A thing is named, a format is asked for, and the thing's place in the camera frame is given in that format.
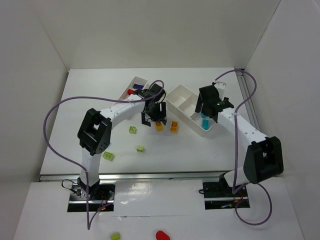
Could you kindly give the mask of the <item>teal lego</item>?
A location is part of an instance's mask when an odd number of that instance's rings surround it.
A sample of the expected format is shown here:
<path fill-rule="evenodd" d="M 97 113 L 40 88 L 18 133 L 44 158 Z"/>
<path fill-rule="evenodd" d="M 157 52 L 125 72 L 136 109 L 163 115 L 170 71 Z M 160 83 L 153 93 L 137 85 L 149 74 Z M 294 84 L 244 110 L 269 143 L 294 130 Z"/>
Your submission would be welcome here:
<path fill-rule="evenodd" d="M 208 120 L 208 116 L 206 116 L 204 113 L 201 113 L 201 118 L 202 118 L 203 120 Z"/>
<path fill-rule="evenodd" d="M 209 120 L 208 119 L 202 119 L 201 126 L 202 126 L 202 128 L 204 130 L 208 130 L 210 128 Z"/>

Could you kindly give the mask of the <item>red rounded lego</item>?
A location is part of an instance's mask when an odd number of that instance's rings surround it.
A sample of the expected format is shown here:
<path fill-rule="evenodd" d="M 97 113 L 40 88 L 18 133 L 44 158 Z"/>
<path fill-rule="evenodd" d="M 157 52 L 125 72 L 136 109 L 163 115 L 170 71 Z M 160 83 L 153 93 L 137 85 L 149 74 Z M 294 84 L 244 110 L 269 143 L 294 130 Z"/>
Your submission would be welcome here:
<path fill-rule="evenodd" d="M 127 93 L 128 93 L 128 95 L 132 95 L 134 93 L 134 90 L 133 89 L 128 89 Z"/>

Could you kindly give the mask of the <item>dark blue lego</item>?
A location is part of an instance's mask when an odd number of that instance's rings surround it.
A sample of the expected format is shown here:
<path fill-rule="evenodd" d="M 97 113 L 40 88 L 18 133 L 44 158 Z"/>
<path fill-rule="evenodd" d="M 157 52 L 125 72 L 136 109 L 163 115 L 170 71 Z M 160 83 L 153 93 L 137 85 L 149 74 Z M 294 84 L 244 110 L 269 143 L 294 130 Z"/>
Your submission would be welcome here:
<path fill-rule="evenodd" d="M 143 88 L 144 88 L 144 85 L 136 84 L 136 83 L 135 83 L 135 84 L 133 85 L 133 88 L 136 89 L 136 90 L 138 90 L 138 89 L 143 89 Z"/>

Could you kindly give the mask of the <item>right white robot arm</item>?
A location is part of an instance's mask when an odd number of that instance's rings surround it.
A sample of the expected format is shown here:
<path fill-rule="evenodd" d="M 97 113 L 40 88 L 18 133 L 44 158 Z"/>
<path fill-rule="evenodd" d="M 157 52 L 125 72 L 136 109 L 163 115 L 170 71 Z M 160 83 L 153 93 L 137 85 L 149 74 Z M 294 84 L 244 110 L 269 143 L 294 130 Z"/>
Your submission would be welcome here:
<path fill-rule="evenodd" d="M 234 170 L 220 175 L 222 189 L 237 193 L 247 184 L 258 184 L 284 171 L 282 144 L 246 121 L 227 97 L 220 98 L 214 84 L 199 89 L 195 112 L 223 126 L 235 137 Z"/>

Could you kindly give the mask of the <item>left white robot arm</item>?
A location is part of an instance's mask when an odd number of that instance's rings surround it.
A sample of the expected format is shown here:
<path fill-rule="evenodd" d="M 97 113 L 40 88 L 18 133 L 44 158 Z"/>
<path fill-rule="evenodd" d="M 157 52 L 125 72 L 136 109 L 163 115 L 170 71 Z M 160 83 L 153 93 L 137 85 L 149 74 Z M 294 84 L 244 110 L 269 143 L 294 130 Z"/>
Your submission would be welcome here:
<path fill-rule="evenodd" d="M 81 123 L 77 137 L 82 148 L 82 166 L 77 184 L 90 197 L 100 185 L 99 167 L 104 151 L 111 142 L 112 130 L 130 117 L 141 114 L 141 124 L 167 123 L 166 92 L 156 82 L 149 88 L 137 89 L 124 100 L 102 109 L 89 109 Z"/>

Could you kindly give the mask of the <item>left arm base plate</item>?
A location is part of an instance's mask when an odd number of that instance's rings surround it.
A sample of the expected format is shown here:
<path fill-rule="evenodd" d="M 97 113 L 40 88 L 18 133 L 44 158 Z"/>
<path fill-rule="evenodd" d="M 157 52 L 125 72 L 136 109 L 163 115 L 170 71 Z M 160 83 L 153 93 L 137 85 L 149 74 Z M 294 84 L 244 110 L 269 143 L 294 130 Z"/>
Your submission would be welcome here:
<path fill-rule="evenodd" d="M 89 212 L 96 212 L 101 208 L 101 212 L 113 212 L 114 211 L 114 197 L 115 197 L 114 183 L 101 184 L 97 192 L 89 198 L 88 209 Z M 72 184 L 68 187 L 70 191 L 67 212 L 69 213 L 84 213 L 86 212 L 86 196 L 85 193 L 77 184 Z"/>

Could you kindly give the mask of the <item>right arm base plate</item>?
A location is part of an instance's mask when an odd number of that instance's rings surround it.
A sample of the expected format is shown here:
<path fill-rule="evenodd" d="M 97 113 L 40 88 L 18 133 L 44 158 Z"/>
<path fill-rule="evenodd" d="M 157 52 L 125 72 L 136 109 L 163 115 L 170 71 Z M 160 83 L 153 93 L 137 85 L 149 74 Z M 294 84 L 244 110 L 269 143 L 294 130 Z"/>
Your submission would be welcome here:
<path fill-rule="evenodd" d="M 236 194 L 232 194 L 232 188 L 222 186 L 219 182 L 203 182 L 202 189 L 198 191 L 204 197 L 206 210 L 226 210 L 238 208 L 250 208 L 250 201 L 246 187 Z"/>

